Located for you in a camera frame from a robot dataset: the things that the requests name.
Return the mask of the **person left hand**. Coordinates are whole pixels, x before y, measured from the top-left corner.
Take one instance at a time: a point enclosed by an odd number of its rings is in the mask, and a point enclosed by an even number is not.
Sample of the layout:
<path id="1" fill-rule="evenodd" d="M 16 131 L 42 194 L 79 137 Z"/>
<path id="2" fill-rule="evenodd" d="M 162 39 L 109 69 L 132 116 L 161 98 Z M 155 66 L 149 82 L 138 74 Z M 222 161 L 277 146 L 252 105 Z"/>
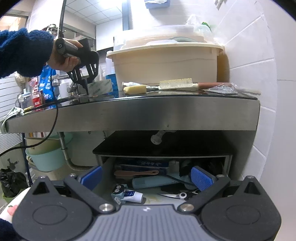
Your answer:
<path id="1" fill-rule="evenodd" d="M 51 56 L 47 61 L 47 64 L 54 70 L 60 70 L 63 72 L 71 72 L 75 66 L 80 63 L 77 57 L 67 57 L 60 55 L 56 49 L 56 39 L 53 41 L 53 49 Z"/>

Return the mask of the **person right hand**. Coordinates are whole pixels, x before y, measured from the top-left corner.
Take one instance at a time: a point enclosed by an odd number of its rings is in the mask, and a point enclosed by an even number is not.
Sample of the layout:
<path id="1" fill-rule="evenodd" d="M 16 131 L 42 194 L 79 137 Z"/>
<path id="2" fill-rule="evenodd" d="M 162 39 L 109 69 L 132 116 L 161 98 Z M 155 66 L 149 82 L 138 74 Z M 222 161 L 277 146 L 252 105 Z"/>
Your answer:
<path id="1" fill-rule="evenodd" d="M 13 215 L 15 214 L 15 211 L 17 210 L 17 208 L 18 208 L 18 205 L 8 207 L 8 210 L 7 210 L 8 214 L 9 214 L 8 221 L 10 223 L 12 223 L 12 218 L 13 218 Z"/>

